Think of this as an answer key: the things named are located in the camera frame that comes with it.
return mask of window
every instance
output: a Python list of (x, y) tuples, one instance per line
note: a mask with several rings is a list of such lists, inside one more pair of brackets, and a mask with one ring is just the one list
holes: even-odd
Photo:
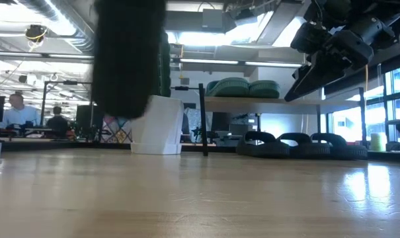
[[(383, 86), (379, 86), (379, 87), (376, 87), (374, 89), (371, 89), (371, 90), (365, 92), (364, 97), (367, 100), (383, 97)], [(353, 101), (358, 102), (360, 100), (360, 95), (354, 95), (352, 98), (347, 99), (347, 100), (353, 100)]]
[[(361, 110), (359, 107), (333, 113), (333, 132), (348, 142), (362, 140)], [(367, 140), (372, 133), (385, 133), (385, 108), (383, 103), (367, 106)]]
[(387, 95), (400, 93), (400, 68), (386, 73), (385, 78)]
[[(400, 99), (387, 102), (388, 120), (400, 120)], [(394, 125), (389, 126), (389, 140), (400, 142), (400, 133)]]

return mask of blue shirt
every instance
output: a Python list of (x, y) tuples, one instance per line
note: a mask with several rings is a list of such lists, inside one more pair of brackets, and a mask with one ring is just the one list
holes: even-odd
[(0, 122), (0, 128), (6, 128), (11, 124), (23, 125), (26, 122), (33, 122), (34, 126), (40, 124), (41, 118), (35, 108), (25, 106), (22, 110), (16, 108), (4, 111), (3, 121)]

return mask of ceiling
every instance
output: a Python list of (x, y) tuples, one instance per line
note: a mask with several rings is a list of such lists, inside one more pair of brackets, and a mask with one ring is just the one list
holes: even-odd
[[(211, 6), (202, 1), (169, 1), (167, 5), (168, 18), (176, 17), (177, 20), (185, 22), (188, 29), (198, 29), (198, 23), (203, 20), (202, 11), (204, 9), (226, 9), (226, 11), (236, 13), (235, 10), (255, 6), (254, 11), (263, 9), (263, 4), (273, 0), (213, 0)], [(27, 9), (23, 5), (10, 4), (13, 0), (0, 0), (0, 51), (6, 52), (33, 52), (50, 53), (50, 54), (82, 54), (74, 45), (73, 36), (58, 35), (57, 32), (49, 30), (46, 34), (42, 45), (33, 48), (33, 44), (28, 43), (24, 36), (25, 30), (31, 24), (49, 25), (43, 15), (35, 13)], [(97, 14), (93, 7), (94, 0), (68, 0), (74, 8), (78, 16), (81, 17), (89, 28), (95, 28)], [(303, 63), (303, 55), (295, 50), (282, 47), (275, 48), (272, 45), (276, 42), (279, 35), (283, 35), (284, 29), (295, 21), (297, 16), (300, 16), (306, 9), (309, 1), (285, 1), (275, 5), (272, 8), (271, 14), (260, 14), (257, 23), (248, 27), (232, 29), (224, 34), (222, 32), (213, 32), (213, 36), (226, 37), (223, 43), (216, 43), (212, 40), (211, 43), (206, 43), (205, 37), (211, 37), (207, 30), (200, 37), (195, 38), (195, 42), (187, 42), (184, 47), (173, 44), (171, 55), (176, 58), (190, 59), (215, 59), (215, 60), (248, 60), (248, 61), (277, 61), (286, 63)], [(284, 39), (285, 45), (289, 46), (289, 37), (293, 38), (296, 27), (291, 29), (293, 32), (288, 32), (288, 39)], [(189, 41), (187, 34), (178, 29), (168, 29), (169, 39), (173, 37), (173, 43), (179, 40)], [(25, 61), (21, 60), (2, 59), (0, 60), (0, 95), (8, 96), (15, 91), (22, 91), (26, 102), (40, 107), (42, 92), (44, 89), (44, 81), (50, 80), (52, 77), (58, 76), (58, 81), (72, 80), (86, 82), (89, 80), (90, 65), (85, 63), (60, 63), (60, 62), (44, 62), (44, 61)], [(222, 72), (244, 72), (249, 76), (254, 70), (251, 66), (234, 66), (234, 65), (210, 65), (204, 63), (190, 64), (174, 64), (172, 70), (183, 71), (222, 71)], [(20, 83), (19, 76), (35, 75), (36, 82), (32, 85), (28, 83)], [(54, 105), (60, 104), (64, 107), (64, 114), (69, 118), (73, 118), (78, 104), (89, 103), (89, 87), (86, 85), (56, 85), (55, 88), (48, 88), (46, 110), (49, 111)]]

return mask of ceiling beam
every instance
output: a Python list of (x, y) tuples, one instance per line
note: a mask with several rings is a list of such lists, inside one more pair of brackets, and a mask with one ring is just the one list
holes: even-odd
[(303, 5), (300, 2), (281, 2), (281, 4), (279, 4), (278, 8), (273, 13), (271, 20), (263, 30), (257, 42), (273, 45), (273, 43), (278, 39), (279, 35), (291, 23), (294, 17), (297, 16), (298, 11), (302, 7)]

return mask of table surface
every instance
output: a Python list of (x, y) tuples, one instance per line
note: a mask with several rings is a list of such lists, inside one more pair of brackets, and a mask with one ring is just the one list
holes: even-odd
[(400, 164), (4, 153), (0, 238), (400, 238)]

